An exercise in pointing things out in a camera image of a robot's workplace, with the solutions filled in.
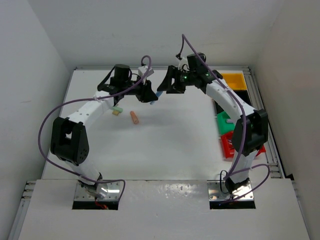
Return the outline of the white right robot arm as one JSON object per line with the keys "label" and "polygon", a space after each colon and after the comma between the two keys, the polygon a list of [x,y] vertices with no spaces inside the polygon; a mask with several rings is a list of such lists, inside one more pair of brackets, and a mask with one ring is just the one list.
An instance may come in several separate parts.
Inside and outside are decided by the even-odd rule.
{"label": "white right robot arm", "polygon": [[176,55],[178,65],[170,65],[157,88],[167,94],[183,94],[188,86],[200,89],[212,98],[234,123],[231,143],[234,157],[224,181],[231,194],[249,181],[252,162],[268,140],[268,114],[242,100],[227,84],[222,74],[206,65],[203,53],[187,57]]}

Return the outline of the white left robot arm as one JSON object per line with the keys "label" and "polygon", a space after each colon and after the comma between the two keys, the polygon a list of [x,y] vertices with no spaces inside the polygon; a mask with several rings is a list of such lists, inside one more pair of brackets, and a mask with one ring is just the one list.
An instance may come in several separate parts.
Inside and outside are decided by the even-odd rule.
{"label": "white left robot arm", "polygon": [[150,66],[143,65],[138,68],[138,76],[133,81],[130,67],[116,64],[98,84],[91,100],[69,116],[54,120],[50,151],[76,173],[82,186],[90,192],[104,187],[105,183],[102,182],[102,174],[88,160],[87,130],[126,95],[136,96],[142,103],[156,101],[158,97],[147,79],[153,72]]}

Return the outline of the orange translucent highlighter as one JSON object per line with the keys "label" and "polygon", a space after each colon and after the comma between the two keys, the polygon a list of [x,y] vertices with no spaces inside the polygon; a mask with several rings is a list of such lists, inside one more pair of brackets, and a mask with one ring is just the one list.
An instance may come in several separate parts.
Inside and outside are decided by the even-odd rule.
{"label": "orange translucent highlighter", "polygon": [[131,119],[132,119],[132,122],[137,125],[139,123],[139,119],[136,115],[136,113],[134,111],[130,111],[130,116],[131,116]]}

